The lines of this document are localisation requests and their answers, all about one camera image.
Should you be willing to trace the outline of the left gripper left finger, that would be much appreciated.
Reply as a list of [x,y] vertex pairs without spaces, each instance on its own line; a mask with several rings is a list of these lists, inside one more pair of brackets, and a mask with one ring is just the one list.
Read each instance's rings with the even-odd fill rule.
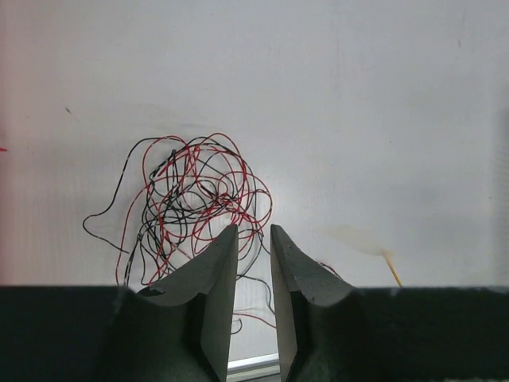
[[4,381],[223,381],[239,234],[140,291],[125,286],[4,286]]

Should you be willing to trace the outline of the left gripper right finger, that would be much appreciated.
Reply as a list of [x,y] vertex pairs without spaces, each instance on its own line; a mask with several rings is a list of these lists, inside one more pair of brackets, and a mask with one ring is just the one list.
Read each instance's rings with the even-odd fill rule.
[[508,378],[507,288],[355,287],[278,225],[270,245],[284,381]]

